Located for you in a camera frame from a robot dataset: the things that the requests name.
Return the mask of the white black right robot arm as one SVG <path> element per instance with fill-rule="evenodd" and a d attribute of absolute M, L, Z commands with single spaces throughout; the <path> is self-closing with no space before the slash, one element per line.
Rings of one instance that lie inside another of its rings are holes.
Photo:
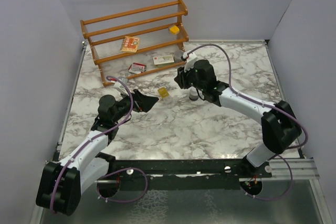
<path fill-rule="evenodd" d="M 282 154 L 302 133 L 289 103 L 283 100 L 264 102 L 234 91 L 228 83 L 217 80 L 208 60 L 196 61 L 189 70 L 179 67 L 174 80 L 181 89 L 195 88 L 206 101 L 237 111 L 261 125 L 262 142 L 244 157 L 241 164 L 246 177 L 258 174 L 264 162 Z"/>

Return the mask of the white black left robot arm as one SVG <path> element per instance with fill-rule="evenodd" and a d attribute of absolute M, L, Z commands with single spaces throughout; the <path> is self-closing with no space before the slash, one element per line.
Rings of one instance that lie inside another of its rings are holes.
<path fill-rule="evenodd" d="M 36 205 L 70 216 L 82 193 L 98 178 L 115 175 L 114 157 L 102 154 L 115 138 L 119 126 L 134 112 L 149 112 L 159 101 L 135 89 L 117 101 L 112 95 L 99 99 L 98 115 L 84 141 L 58 162 L 48 162 L 42 172 Z"/>

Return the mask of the white pill bottle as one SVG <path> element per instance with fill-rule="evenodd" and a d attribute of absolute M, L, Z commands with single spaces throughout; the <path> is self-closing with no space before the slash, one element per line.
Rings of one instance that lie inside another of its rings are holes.
<path fill-rule="evenodd" d="M 190 91 L 189 91 L 189 99 L 191 101 L 197 101 L 199 99 L 199 96 L 197 94 L 197 90 L 194 88 L 194 87 L 191 87 L 190 88 Z"/>

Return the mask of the yellow clear pill organizer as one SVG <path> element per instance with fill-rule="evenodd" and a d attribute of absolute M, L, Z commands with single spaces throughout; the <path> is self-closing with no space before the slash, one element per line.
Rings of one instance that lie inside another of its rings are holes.
<path fill-rule="evenodd" d="M 173 102 L 173 98 L 171 97 L 171 95 L 169 94 L 168 90 L 165 87 L 159 88 L 157 92 L 161 100 L 166 104 Z"/>

